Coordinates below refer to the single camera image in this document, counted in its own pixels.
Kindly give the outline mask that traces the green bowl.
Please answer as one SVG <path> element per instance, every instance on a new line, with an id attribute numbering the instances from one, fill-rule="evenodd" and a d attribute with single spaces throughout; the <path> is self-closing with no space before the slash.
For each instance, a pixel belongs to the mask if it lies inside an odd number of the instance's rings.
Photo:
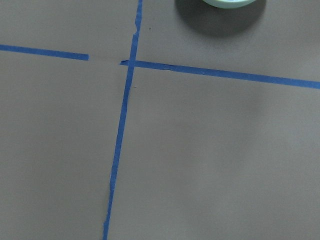
<path id="1" fill-rule="evenodd" d="M 221 9 L 236 9 L 254 3 L 256 0 L 203 0 L 210 6 Z"/>

